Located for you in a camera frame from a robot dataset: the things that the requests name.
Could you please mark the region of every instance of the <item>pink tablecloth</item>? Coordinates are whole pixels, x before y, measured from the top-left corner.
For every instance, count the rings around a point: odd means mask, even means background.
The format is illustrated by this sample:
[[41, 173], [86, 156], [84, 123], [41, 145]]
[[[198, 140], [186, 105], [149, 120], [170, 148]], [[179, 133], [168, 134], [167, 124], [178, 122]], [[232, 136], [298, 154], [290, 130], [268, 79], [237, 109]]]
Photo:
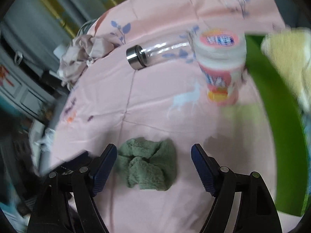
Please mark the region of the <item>pink tablecloth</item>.
[[[126, 60], [126, 49], [136, 43], [196, 26], [263, 33], [282, 29], [284, 23], [273, 0], [128, 0], [89, 31], [121, 46], [88, 68], [71, 92], [56, 130], [51, 166], [81, 150], [100, 155], [108, 143], [118, 147], [140, 136], [171, 138], [177, 150], [178, 177], [168, 191], [130, 189], [115, 173], [109, 176], [95, 201], [111, 233], [200, 231], [213, 199], [191, 161], [194, 143], [235, 172], [260, 172], [275, 195], [272, 134], [249, 76], [238, 103], [220, 108], [208, 102], [205, 78], [191, 54], [140, 71]], [[176, 96], [181, 101], [173, 105]]]

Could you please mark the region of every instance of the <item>metal screw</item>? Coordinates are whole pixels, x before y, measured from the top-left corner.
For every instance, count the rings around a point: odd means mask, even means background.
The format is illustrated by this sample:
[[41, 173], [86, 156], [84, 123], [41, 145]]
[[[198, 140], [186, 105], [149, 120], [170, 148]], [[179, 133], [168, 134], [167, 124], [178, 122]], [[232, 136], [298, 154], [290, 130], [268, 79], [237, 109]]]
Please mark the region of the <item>metal screw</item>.
[[49, 174], [49, 178], [51, 178], [51, 179], [53, 179], [55, 176], [56, 176], [56, 173], [55, 173], [55, 172], [51, 172], [51, 173]]
[[79, 169], [79, 171], [80, 172], [86, 172], [88, 170], [88, 168], [86, 167], [86, 166], [82, 166], [80, 169]]
[[220, 171], [222, 171], [222, 172], [229, 172], [229, 168], [226, 167], [226, 166], [222, 166], [222, 167], [220, 168]]
[[259, 178], [260, 177], [260, 174], [258, 172], [253, 172], [252, 175], [255, 177], [255, 178]]

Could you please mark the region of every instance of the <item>white lid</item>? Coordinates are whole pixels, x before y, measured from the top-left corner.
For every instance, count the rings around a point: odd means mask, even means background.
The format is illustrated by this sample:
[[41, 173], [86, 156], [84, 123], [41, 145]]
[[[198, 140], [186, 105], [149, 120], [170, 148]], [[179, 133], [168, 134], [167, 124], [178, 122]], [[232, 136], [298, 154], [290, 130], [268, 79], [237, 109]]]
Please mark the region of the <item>white lid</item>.
[[244, 34], [212, 29], [201, 31], [192, 36], [195, 54], [209, 59], [232, 59], [246, 56], [246, 41]]

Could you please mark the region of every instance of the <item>deer print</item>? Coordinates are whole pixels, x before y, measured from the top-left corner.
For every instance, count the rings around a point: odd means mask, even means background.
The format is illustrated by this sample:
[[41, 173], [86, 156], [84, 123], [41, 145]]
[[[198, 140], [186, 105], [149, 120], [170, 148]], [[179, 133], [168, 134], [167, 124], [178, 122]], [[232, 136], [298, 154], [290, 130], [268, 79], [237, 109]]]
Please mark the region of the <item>deer print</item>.
[[192, 103], [191, 109], [192, 113], [194, 105], [197, 104], [197, 101], [200, 98], [200, 88], [201, 85], [198, 82], [196, 82], [193, 91], [174, 96], [173, 104], [171, 105], [171, 107], [167, 112], [167, 117], [171, 110], [177, 108], [180, 111], [181, 107], [184, 106], [186, 103]]

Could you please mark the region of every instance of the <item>blue gripper pad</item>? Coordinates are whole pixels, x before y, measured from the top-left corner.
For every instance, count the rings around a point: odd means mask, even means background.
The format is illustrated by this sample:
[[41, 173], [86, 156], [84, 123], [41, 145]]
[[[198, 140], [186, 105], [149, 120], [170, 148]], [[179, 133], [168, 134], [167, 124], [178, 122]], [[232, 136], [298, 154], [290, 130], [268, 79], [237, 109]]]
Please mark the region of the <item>blue gripper pad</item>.
[[191, 159], [197, 173], [199, 174], [205, 191], [209, 192], [213, 197], [216, 197], [218, 190], [215, 187], [215, 181], [218, 177], [218, 173], [215, 169], [211, 169], [213, 166], [208, 165], [208, 163], [212, 164], [212, 162], [199, 144], [192, 146]]
[[92, 191], [94, 197], [97, 195], [97, 193], [100, 193], [104, 189], [111, 169], [117, 159], [117, 155], [117, 147], [113, 144], [109, 144], [103, 152], [102, 156], [100, 157], [103, 158], [101, 159], [97, 172], [93, 176]]

